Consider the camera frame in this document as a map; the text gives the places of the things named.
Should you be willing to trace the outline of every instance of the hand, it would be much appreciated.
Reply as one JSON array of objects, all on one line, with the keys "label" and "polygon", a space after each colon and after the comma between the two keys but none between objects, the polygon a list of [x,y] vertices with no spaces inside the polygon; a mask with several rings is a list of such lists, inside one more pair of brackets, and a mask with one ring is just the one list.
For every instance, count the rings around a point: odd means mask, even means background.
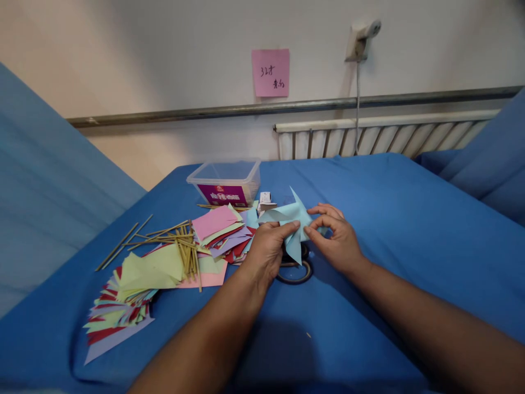
[{"label": "hand", "polygon": [[279,226],[278,222],[267,222],[259,226],[241,268],[249,270],[251,277],[269,286],[279,273],[284,239],[297,231],[300,224],[299,221],[293,221]]},{"label": "hand", "polygon": [[[319,203],[307,212],[321,214],[309,227],[305,227],[305,233],[337,271],[353,276],[371,268],[372,263],[361,253],[354,229],[340,210],[330,204]],[[326,239],[316,231],[319,227],[329,227],[334,234]]]}]

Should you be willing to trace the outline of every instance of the white radiator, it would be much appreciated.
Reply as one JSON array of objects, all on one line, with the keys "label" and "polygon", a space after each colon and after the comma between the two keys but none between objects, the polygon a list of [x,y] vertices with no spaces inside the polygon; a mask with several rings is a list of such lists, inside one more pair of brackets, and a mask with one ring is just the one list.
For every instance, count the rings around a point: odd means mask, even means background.
[{"label": "white radiator", "polygon": [[[360,118],[359,155],[396,152],[413,159],[422,152],[464,148],[499,110]],[[281,123],[279,159],[353,156],[355,120]]]}]

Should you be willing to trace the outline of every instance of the cable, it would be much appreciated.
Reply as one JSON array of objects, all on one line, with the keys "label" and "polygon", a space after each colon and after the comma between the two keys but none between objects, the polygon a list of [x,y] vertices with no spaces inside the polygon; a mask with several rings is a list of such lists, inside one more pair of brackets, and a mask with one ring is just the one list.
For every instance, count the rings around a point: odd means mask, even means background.
[{"label": "cable", "polygon": [[358,156],[358,147],[357,144],[359,142],[359,105],[361,102],[361,78],[359,77],[359,65],[361,62],[357,62],[357,70],[356,70],[356,80],[357,80],[357,106],[355,108],[355,146],[354,146],[354,156]]}]

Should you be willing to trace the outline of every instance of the plastic box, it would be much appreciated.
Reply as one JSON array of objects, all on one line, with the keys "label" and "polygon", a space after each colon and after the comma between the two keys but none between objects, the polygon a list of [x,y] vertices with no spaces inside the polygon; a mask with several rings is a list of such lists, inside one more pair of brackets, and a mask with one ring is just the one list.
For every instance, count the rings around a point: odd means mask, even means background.
[{"label": "plastic box", "polygon": [[251,207],[261,186],[261,160],[207,161],[186,179],[210,205]]}]

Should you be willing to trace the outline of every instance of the light blue paper pinwheel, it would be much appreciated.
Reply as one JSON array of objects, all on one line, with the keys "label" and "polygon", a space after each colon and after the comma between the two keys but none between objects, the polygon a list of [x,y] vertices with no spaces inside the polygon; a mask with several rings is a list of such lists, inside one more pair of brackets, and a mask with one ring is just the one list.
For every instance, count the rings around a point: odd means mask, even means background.
[{"label": "light blue paper pinwheel", "polygon": [[294,220],[300,221],[301,225],[299,226],[299,229],[284,240],[284,245],[286,247],[286,252],[290,257],[302,265],[301,242],[310,239],[305,234],[303,228],[310,225],[313,219],[306,212],[304,204],[301,202],[297,194],[295,194],[294,190],[291,187],[290,189],[294,194],[295,202],[264,212],[259,218],[259,223],[279,222],[280,225],[284,225],[293,222]]}]

